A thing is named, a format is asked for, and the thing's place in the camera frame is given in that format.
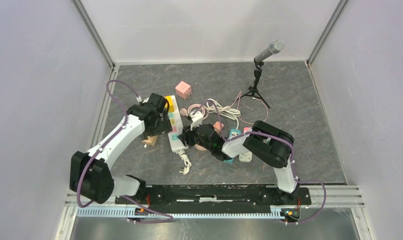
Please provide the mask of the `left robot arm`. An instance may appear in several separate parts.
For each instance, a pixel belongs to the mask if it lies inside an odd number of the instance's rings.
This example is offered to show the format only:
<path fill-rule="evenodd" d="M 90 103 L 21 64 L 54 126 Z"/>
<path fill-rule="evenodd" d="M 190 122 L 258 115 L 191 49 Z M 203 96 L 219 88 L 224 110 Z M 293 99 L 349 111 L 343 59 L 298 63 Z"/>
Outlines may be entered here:
<path fill-rule="evenodd" d="M 156 93 L 129 107 L 119 124 L 101 142 L 72 155 L 70 190 L 98 204 L 119 196 L 127 196 L 135 204 L 142 203 L 147 197 L 143 180 L 131 175 L 113 177 L 111 168 L 134 140 L 170 133 L 172 110 L 173 103 Z"/>

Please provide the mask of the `white plug adapter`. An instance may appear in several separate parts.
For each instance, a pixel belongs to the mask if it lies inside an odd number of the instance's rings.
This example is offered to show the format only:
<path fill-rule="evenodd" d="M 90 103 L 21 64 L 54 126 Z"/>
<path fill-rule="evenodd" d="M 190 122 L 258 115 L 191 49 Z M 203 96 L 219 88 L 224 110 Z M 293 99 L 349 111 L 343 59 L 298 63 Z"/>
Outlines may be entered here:
<path fill-rule="evenodd" d="M 249 163 L 252 161 L 252 159 L 253 159 L 253 154 L 250 151 L 244 152 L 244 153 L 241 153 L 238 155 L 238 160 L 243 163 Z"/>

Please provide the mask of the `round pink socket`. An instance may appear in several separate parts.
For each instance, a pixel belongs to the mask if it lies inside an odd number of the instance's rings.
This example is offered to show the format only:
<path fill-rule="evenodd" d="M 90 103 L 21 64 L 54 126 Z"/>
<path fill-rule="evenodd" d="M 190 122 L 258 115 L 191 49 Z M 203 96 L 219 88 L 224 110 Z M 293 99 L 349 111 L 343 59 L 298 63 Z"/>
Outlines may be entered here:
<path fill-rule="evenodd" d="M 199 150 L 199 151 L 207 151 L 206 148 L 204 148 L 203 146 L 199 145 L 199 144 L 195 144 L 194 147 Z"/>

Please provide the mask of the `teal power strip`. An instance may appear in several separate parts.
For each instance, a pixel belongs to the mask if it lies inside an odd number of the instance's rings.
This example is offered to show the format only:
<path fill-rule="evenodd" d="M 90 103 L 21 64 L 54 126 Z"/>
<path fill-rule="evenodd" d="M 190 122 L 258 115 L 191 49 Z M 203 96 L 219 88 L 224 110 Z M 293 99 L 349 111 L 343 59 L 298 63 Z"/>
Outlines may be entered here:
<path fill-rule="evenodd" d="M 236 129 L 236 128 L 232 128 L 232 129 L 230 130 L 230 132 L 229 132 L 228 138 L 231 139 L 231 138 L 233 138 L 233 137 L 236 137 L 236 136 L 239 135 L 239 134 L 241 134 L 241 131 L 240 131 L 240 130 L 238 130 L 238 129 Z M 227 164 L 232 164 L 233 161 L 234 161 L 234 158 L 231 158 L 231 159 L 225 160 L 224 162 L 227 163 Z"/>

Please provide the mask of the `yellow cube plug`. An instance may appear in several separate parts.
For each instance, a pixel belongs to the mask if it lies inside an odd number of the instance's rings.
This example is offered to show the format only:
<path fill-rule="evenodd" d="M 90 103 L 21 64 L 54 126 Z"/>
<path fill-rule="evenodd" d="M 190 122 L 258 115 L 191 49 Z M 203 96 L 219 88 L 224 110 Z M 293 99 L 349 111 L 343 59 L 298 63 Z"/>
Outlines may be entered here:
<path fill-rule="evenodd" d="M 166 100 L 167 100 L 167 103 L 166 103 L 166 105 L 165 105 L 167 112 L 168 112 L 168 113 L 173 113 L 173 112 L 175 111 L 175 108 L 174 108 L 174 102 L 173 102 L 172 96 L 171 96 L 171 95 L 168 95 L 168 96 L 166 96 L 165 98 L 166 98 Z"/>

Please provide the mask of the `white power strip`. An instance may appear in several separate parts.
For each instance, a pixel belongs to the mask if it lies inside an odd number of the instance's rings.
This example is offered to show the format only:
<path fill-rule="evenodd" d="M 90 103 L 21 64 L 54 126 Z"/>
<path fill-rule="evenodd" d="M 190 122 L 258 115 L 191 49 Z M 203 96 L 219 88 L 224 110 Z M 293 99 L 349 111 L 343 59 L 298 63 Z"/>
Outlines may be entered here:
<path fill-rule="evenodd" d="M 181 150 L 188 149 L 188 146 L 184 146 L 183 143 L 178 139 L 178 135 L 182 133 L 183 121 L 180 114 L 180 109 L 176 101 L 176 96 L 171 95 L 174 104 L 174 112 L 168 112 L 168 119 L 170 121 L 172 131 L 168 133 L 168 139 L 171 151 L 177 153 Z"/>

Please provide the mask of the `pink cube plug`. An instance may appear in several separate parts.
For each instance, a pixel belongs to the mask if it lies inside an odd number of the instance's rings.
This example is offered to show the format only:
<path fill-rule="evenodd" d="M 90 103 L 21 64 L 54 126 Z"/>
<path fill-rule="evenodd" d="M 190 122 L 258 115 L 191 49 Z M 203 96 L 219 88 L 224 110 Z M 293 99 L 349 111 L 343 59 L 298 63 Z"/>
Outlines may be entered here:
<path fill-rule="evenodd" d="M 175 92 L 180 98 L 185 100 L 192 94 L 192 87 L 188 83 L 181 81 L 176 85 Z"/>

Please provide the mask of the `orange cube plug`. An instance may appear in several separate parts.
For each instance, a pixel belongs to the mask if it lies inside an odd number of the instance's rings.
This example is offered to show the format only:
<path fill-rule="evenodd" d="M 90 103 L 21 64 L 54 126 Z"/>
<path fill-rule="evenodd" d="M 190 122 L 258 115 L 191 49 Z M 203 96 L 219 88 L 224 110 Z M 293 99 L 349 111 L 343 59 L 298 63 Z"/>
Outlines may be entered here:
<path fill-rule="evenodd" d="M 147 146 L 153 147 L 156 145 L 158 136 L 148 136 L 147 139 L 144 139 L 141 141 L 141 143 L 143 144 L 143 146 L 146 148 Z"/>

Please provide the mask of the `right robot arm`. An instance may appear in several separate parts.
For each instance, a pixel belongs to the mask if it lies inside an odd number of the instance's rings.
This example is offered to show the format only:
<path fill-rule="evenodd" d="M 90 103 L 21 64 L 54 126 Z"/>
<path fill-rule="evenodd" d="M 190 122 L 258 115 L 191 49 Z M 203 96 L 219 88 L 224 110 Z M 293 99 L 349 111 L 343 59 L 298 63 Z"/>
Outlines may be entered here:
<path fill-rule="evenodd" d="M 185 126 L 178 139 L 186 146 L 199 145 L 219 161 L 230 160 L 251 152 L 273 167 L 277 178 L 278 198 L 284 204 L 293 203 L 299 196 L 298 182 L 291 162 L 294 157 L 294 138 L 289 133 L 264 121 L 257 120 L 249 131 L 224 138 L 210 123 Z"/>

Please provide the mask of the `small pink plug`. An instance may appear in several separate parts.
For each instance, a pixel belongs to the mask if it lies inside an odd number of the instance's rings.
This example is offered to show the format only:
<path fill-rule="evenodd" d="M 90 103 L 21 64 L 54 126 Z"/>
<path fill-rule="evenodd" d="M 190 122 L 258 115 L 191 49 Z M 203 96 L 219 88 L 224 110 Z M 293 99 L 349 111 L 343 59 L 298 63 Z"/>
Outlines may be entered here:
<path fill-rule="evenodd" d="M 224 124 L 219 122 L 219 121 L 217 121 L 217 122 L 214 123 L 213 128 L 217 133 L 221 133 L 223 128 L 224 128 Z"/>

